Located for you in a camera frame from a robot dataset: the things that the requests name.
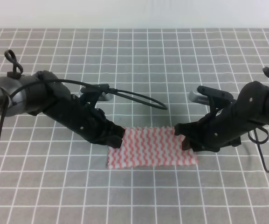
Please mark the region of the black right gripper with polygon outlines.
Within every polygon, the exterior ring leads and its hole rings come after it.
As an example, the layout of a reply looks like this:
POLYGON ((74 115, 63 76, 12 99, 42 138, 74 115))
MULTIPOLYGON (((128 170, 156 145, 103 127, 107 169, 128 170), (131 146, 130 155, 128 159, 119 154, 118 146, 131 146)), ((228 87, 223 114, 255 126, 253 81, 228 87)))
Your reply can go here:
POLYGON ((184 135, 182 151, 219 152, 241 136, 241 104, 233 102, 223 109, 210 113, 193 123, 178 123, 174 126, 176 136, 184 135))

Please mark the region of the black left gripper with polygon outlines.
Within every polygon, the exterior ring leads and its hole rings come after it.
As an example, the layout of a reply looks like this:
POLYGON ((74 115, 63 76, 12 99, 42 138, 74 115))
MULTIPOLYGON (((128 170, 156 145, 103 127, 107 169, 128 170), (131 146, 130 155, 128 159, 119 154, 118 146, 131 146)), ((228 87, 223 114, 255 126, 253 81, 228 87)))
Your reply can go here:
POLYGON ((108 121, 89 104, 82 105, 75 95, 56 99, 43 113, 90 143, 112 148, 122 145, 124 128, 108 121))

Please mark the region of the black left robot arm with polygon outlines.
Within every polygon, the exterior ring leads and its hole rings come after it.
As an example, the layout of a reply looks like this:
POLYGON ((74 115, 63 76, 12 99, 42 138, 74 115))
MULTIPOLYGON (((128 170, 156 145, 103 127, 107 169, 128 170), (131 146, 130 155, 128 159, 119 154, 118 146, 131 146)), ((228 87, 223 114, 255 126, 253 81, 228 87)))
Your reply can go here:
POLYGON ((109 100, 108 84, 59 79, 47 70, 25 76, 14 52, 8 49, 4 55, 13 69, 0 77, 0 115, 43 113, 92 144, 121 147, 125 129, 96 108, 98 101, 109 100))

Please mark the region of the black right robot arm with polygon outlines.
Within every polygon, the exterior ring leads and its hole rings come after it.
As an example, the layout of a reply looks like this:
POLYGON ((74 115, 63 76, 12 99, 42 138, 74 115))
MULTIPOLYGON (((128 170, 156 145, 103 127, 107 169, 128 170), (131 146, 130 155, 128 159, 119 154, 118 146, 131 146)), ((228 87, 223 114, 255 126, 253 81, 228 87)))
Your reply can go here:
MULTIPOLYGON (((269 67, 263 68, 269 78, 269 67)), ((182 150, 219 152, 241 144, 241 136, 269 125, 269 86, 258 81, 246 84, 234 99, 229 92, 199 86, 189 94, 192 102, 207 105, 210 112, 191 123, 178 123, 176 136, 183 135, 182 150)))

